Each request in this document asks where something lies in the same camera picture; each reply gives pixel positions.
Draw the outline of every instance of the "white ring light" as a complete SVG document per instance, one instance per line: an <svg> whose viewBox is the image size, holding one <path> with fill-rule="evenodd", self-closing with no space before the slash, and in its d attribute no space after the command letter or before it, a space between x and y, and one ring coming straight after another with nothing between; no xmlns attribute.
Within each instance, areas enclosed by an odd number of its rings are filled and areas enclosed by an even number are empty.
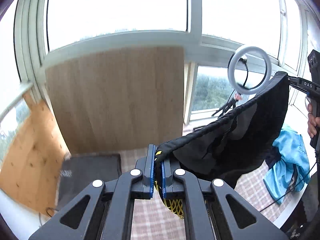
<svg viewBox="0 0 320 240"><path fill-rule="evenodd" d="M255 51L258 52L262 58L266 62L266 72L264 74L264 78L261 84L254 88L246 89L244 87L241 87L235 79L235 69L236 65L239 61L239 59L242 57L242 55L248 53L249 51ZM268 56L268 54L263 50L255 46L249 46L249 45L242 45L239 47L234 54L231 56L231 59L229 61L228 65L228 79L230 82L230 85L239 93L244 94L244 95L252 95L260 92L269 82L270 77L271 77L271 71L272 71L272 66L271 66L271 61Z"/></svg>

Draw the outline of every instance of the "checkered cloth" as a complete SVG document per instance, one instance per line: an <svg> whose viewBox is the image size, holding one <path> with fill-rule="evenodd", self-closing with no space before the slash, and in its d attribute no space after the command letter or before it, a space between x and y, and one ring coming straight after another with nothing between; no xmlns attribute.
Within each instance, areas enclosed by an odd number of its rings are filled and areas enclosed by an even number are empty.
<svg viewBox="0 0 320 240"><path fill-rule="evenodd" d="M122 172L129 171L135 167L136 160L145 157L147 148L130 151L121 151ZM268 171L264 162L255 171L242 175L236 185L238 192L257 210L271 204L274 200L270 196L263 178ZM289 193L284 197L281 205L273 204L262 212L262 214L273 222L290 202L292 196ZM161 201L155 190L151 200L136 200L133 211L131 240L184 240L184 220L173 214Z"/></svg>

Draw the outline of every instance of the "blue garment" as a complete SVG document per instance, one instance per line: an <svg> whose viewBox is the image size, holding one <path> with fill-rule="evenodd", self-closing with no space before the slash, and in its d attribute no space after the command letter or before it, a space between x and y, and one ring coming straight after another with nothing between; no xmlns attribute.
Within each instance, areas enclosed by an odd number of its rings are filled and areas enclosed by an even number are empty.
<svg viewBox="0 0 320 240"><path fill-rule="evenodd" d="M281 159L268 170L263 181L270 195L276 200L287 191L293 174L293 165L296 164L298 171L296 191L303 189L304 183L300 181L308 174L310 166L302 136L288 125L282 126L280 135L273 142L273 146L279 148ZM307 184L310 182L309 174L305 177L304 182Z"/></svg>

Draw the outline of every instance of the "finger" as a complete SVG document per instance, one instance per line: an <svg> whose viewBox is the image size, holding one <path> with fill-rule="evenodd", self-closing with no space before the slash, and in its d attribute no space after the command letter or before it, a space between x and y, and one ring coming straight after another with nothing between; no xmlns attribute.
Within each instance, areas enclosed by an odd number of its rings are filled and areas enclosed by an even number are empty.
<svg viewBox="0 0 320 240"><path fill-rule="evenodd" d="M309 113L312 113L312 104L308 104L307 109Z"/></svg>
<svg viewBox="0 0 320 240"><path fill-rule="evenodd" d="M313 126L316 126L317 123L316 123L316 118L311 114L309 113L308 114L308 119L309 119L309 122L313 125Z"/></svg>
<svg viewBox="0 0 320 240"><path fill-rule="evenodd" d="M308 128L308 134L309 134L310 138L312 139L314 135L310 132L309 128Z"/></svg>
<svg viewBox="0 0 320 240"><path fill-rule="evenodd" d="M311 132L313 135L316 135L316 134L317 134L316 128L310 123L310 121L308 121L308 127L309 127L310 132Z"/></svg>

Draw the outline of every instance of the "brown wooden panel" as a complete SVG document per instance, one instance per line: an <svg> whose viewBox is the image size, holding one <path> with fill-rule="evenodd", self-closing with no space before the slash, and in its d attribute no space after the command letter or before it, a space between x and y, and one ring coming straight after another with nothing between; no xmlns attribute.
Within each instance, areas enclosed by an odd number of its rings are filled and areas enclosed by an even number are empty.
<svg viewBox="0 0 320 240"><path fill-rule="evenodd" d="M46 69L70 152L128 150L182 135L184 51L124 48Z"/></svg>
<svg viewBox="0 0 320 240"><path fill-rule="evenodd" d="M31 106L4 159L0 188L15 201L46 214L47 207L55 206L57 180L68 148L45 102Z"/></svg>

